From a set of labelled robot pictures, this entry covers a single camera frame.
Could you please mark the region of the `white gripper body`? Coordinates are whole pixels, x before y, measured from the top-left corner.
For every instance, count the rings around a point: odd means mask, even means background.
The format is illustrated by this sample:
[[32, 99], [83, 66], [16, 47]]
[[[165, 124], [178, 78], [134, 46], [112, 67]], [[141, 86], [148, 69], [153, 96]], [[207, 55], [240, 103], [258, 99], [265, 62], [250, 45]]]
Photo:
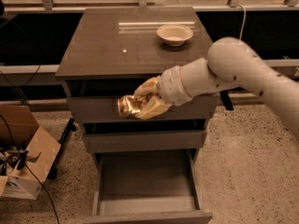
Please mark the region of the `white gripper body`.
[[160, 75], [157, 91], [159, 96], [170, 105], [184, 105], [192, 99], [184, 88], [179, 66], [169, 68]]

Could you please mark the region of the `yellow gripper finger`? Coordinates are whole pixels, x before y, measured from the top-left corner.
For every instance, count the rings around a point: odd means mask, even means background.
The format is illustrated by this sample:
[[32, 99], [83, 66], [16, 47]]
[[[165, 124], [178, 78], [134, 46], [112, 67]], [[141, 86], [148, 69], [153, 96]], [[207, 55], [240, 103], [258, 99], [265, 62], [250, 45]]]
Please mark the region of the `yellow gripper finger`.
[[160, 77], [152, 77], [148, 79], [135, 90], [134, 96], [146, 96], [157, 93], [157, 85], [159, 81]]
[[170, 104], [167, 104], [163, 99], [158, 96], [152, 96], [135, 116], [138, 119], [152, 119], [162, 115], [169, 108]]

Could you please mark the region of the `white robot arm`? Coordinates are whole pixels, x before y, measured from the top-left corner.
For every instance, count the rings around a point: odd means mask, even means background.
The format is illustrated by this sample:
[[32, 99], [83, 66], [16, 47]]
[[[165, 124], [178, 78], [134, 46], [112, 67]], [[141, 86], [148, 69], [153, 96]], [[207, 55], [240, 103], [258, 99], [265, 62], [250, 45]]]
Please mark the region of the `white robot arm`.
[[136, 116], [151, 119], [196, 96], [238, 87], [257, 96], [299, 133], [299, 83], [272, 69], [249, 45], [233, 37], [213, 43], [206, 58], [169, 68], [139, 86], [136, 96], [152, 98]]

